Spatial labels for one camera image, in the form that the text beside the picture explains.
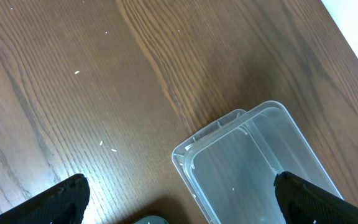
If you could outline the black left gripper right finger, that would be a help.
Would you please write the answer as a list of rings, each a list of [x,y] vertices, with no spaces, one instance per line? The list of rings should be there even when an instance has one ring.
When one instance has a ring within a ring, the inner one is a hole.
[[[287,223],[358,223],[358,208],[291,172],[276,175],[275,196]]]

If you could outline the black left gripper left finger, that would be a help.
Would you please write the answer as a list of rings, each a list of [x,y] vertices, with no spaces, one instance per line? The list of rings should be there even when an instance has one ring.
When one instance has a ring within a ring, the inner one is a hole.
[[[0,214],[0,224],[81,224],[90,200],[83,174],[75,174]]]

